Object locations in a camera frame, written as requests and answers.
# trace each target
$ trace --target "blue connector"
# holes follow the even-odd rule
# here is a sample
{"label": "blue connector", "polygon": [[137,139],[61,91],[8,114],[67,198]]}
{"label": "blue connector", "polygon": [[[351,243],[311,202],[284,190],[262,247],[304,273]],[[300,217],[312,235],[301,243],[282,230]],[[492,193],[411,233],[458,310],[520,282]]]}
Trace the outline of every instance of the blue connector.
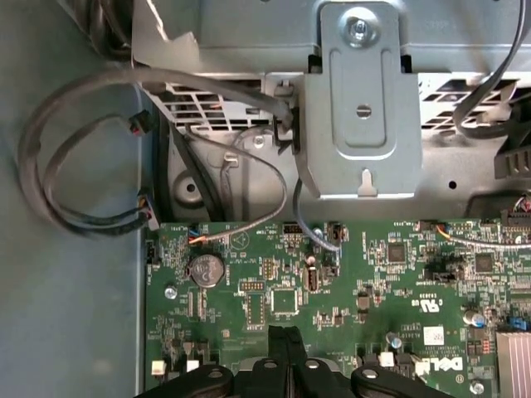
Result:
{"label": "blue connector", "polygon": [[524,331],[528,331],[529,330],[528,322],[523,320],[520,317],[510,317],[509,318],[509,325],[512,328],[515,328],[515,329],[518,329],[518,330],[524,330]]}

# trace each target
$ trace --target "capacitor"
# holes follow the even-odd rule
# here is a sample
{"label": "capacitor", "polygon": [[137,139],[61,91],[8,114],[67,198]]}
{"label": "capacitor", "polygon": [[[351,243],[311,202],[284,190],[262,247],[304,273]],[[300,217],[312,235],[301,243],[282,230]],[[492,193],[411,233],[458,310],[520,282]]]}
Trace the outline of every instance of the capacitor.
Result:
{"label": "capacitor", "polygon": [[485,392],[485,387],[481,384],[480,381],[473,380],[470,382],[470,392],[475,396],[483,394]]}
{"label": "capacitor", "polygon": [[394,332],[389,332],[386,334],[385,341],[395,350],[402,346],[402,339]]}
{"label": "capacitor", "polygon": [[474,309],[469,309],[465,312],[463,322],[474,328],[483,328],[486,324],[485,316]]}
{"label": "capacitor", "polygon": [[307,266],[311,267],[313,265],[315,265],[315,262],[317,261],[317,259],[315,258],[314,254],[313,253],[308,253],[305,258],[304,258],[304,262],[306,263]]}

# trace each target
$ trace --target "screw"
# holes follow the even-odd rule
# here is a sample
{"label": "screw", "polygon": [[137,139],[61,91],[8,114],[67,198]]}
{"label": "screw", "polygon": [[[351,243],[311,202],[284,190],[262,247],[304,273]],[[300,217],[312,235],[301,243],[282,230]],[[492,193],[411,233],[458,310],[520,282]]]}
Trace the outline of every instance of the screw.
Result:
{"label": "screw", "polygon": [[314,361],[313,359],[306,361],[305,365],[310,369],[317,369],[319,367],[319,363],[317,361]]}
{"label": "screw", "polygon": [[362,375],[368,379],[376,379],[378,377],[378,374],[373,369],[365,369],[362,371]]}
{"label": "screw", "polygon": [[477,380],[473,380],[470,383],[470,392],[475,396],[483,394],[485,392],[485,387]]}
{"label": "screw", "polygon": [[315,227],[313,230],[312,230],[319,238],[322,238],[324,236],[324,233],[323,233],[323,230],[321,230],[320,228],[317,228]]}
{"label": "screw", "polygon": [[385,335],[385,339],[387,341],[387,344],[389,344],[395,350],[402,346],[402,340],[396,333],[389,332]]}
{"label": "screw", "polygon": [[350,26],[350,35],[355,41],[363,42],[368,39],[369,26],[363,19],[357,19]]}
{"label": "screw", "polygon": [[175,286],[169,285],[164,290],[164,297],[169,300],[174,300],[177,298],[177,288]]}
{"label": "screw", "polygon": [[264,367],[267,368],[267,369],[275,369],[276,368],[276,363],[274,363],[273,361],[267,361],[264,364]]}
{"label": "screw", "polygon": [[221,373],[220,371],[211,371],[208,374],[208,377],[210,377],[211,379],[219,379],[221,376],[223,376],[223,373]]}
{"label": "screw", "polygon": [[360,118],[360,119],[368,119],[371,117],[371,114],[373,113],[373,110],[371,109],[370,106],[366,105],[366,104],[363,104],[363,105],[359,105],[357,108],[356,108],[356,115]]}
{"label": "screw", "polygon": [[257,135],[255,139],[253,140],[253,143],[255,144],[256,149],[260,149],[264,147],[264,144],[266,143],[266,139],[263,135]]}

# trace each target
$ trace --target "cable connector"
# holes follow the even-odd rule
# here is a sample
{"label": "cable connector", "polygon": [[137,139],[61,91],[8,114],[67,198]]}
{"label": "cable connector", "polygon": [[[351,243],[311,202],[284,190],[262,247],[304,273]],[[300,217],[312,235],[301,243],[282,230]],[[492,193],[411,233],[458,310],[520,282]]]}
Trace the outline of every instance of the cable connector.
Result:
{"label": "cable connector", "polygon": [[160,229],[160,216],[155,206],[155,201],[148,188],[140,188],[137,195],[139,207],[145,207],[148,214],[148,228],[151,231],[157,231]]}
{"label": "cable connector", "polygon": [[156,125],[153,116],[146,109],[131,116],[129,122],[131,123],[129,130],[137,137],[151,133]]}

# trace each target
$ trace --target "black connector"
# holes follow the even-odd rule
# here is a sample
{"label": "black connector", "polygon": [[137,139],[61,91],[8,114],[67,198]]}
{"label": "black connector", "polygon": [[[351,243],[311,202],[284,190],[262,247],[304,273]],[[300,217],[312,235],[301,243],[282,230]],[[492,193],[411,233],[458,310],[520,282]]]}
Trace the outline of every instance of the black connector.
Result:
{"label": "black connector", "polygon": [[148,208],[148,228],[151,231],[157,231],[160,229],[160,215],[157,207],[149,190],[147,188],[141,188],[137,195],[139,207],[146,206]]}
{"label": "black connector", "polygon": [[137,137],[142,137],[148,133],[151,133],[156,126],[155,119],[147,110],[143,110],[137,114],[134,114],[129,118],[131,126],[129,130],[133,135]]}
{"label": "black connector", "polygon": [[501,225],[509,228],[531,228],[531,213],[502,210]]}

